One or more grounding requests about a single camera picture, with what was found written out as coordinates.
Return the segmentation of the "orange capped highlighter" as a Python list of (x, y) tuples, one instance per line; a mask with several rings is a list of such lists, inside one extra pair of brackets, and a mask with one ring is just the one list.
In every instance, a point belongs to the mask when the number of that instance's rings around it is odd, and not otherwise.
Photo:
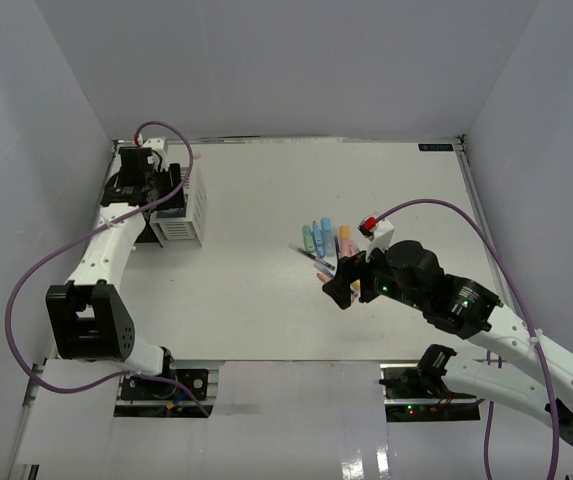
[(351, 235), (348, 225), (341, 225), (339, 227), (339, 245), (341, 254), (343, 256), (349, 256), (351, 253)]

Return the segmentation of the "light blue L-point highlighter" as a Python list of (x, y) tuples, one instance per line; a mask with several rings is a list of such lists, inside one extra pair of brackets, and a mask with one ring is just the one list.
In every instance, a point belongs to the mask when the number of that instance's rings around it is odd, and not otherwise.
[(329, 217), (321, 219), (321, 230), (325, 255), (332, 255), (335, 252), (335, 243), (332, 222)]

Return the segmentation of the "blue white tape roll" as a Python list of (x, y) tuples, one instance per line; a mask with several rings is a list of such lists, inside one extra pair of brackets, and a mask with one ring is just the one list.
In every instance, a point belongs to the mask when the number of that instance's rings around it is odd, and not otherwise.
[(165, 210), (157, 212), (158, 218), (183, 218), (184, 216), (185, 216), (185, 211), (183, 209)]

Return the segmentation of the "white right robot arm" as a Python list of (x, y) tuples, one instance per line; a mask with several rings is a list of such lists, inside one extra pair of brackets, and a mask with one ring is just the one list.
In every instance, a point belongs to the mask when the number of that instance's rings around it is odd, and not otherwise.
[(339, 261), (323, 292), (341, 308), (355, 299), (386, 297), (419, 311), (436, 329), (486, 349), (507, 370), (469, 360), (450, 347), (430, 345), (417, 366), (382, 385), (402, 398), (474, 395), (557, 425), (573, 446), (573, 353), (544, 335), (531, 336), (525, 320), (483, 285), (447, 274), (436, 255), (417, 241), (386, 251), (360, 252)]

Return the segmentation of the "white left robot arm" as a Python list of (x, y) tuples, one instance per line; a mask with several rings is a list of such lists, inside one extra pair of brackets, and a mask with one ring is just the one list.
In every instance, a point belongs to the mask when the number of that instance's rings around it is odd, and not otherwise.
[(66, 360), (109, 362), (144, 374), (143, 387), (165, 399), (177, 387), (170, 353), (136, 334), (119, 290), (138, 241), (152, 242), (151, 214), (185, 207), (181, 166), (167, 161), (167, 146), (153, 139), (117, 150), (119, 169), (104, 186), (97, 225), (82, 259), (67, 281), (52, 285), (45, 302), (57, 351)]

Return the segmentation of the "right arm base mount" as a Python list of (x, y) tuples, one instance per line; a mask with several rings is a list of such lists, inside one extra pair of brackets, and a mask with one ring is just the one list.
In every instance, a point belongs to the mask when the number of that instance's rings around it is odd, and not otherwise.
[(481, 401), (475, 396), (420, 385), (413, 364), (382, 364), (379, 383), (389, 424), (479, 421)]

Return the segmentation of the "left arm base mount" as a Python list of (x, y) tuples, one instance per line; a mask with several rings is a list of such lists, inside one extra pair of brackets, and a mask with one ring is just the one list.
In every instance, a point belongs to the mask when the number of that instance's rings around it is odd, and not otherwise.
[(171, 369), (170, 382), (132, 377), (120, 383), (116, 418), (195, 419), (213, 410), (217, 382), (206, 368)]

